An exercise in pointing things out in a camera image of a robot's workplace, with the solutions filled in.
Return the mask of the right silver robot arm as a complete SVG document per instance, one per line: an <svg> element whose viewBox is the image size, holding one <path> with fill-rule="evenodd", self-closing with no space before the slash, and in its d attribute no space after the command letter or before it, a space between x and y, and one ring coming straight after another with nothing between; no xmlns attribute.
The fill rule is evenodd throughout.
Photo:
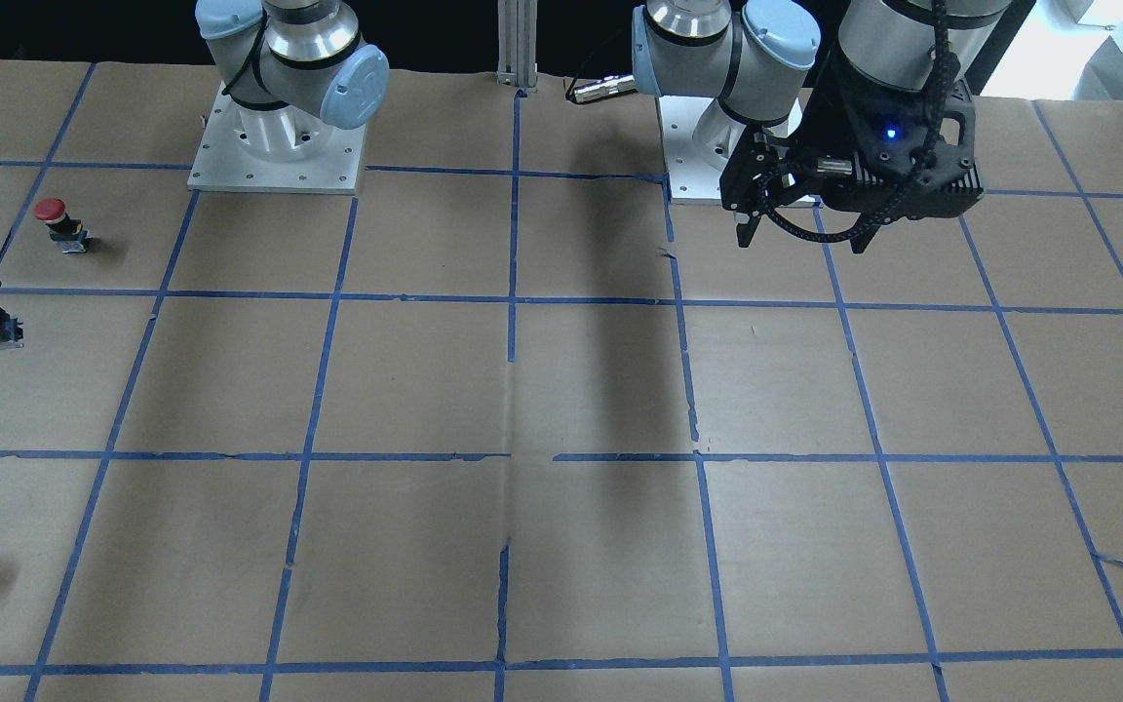
<svg viewBox="0 0 1123 702"><path fill-rule="evenodd" d="M343 1L200 1L197 31L213 66L0 61L0 290L331 306L346 250L307 290L305 237L348 233L389 61Z"/></svg>

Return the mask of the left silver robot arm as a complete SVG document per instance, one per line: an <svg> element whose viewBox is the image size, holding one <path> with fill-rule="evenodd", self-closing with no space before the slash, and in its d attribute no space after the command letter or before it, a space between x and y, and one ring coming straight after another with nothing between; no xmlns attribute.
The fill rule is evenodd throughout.
<svg viewBox="0 0 1123 702"><path fill-rule="evenodd" d="M707 98L739 126L720 202L736 240L763 218L809 243L869 247L902 218L956 218L986 188L966 70L1006 1L852 1L823 48L794 1L647 1L632 19L636 86Z"/></svg>

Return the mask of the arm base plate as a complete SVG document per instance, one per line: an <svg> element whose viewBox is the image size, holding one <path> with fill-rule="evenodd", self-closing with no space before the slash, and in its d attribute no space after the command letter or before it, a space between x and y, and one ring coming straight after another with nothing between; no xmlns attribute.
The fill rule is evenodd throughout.
<svg viewBox="0 0 1123 702"><path fill-rule="evenodd" d="M355 197L368 129L343 130L293 106L250 110L214 90L188 188L246 194Z"/></svg>
<svg viewBox="0 0 1123 702"><path fill-rule="evenodd" d="M720 206L720 175L745 125L707 97L659 97L658 115L673 203Z"/></svg>

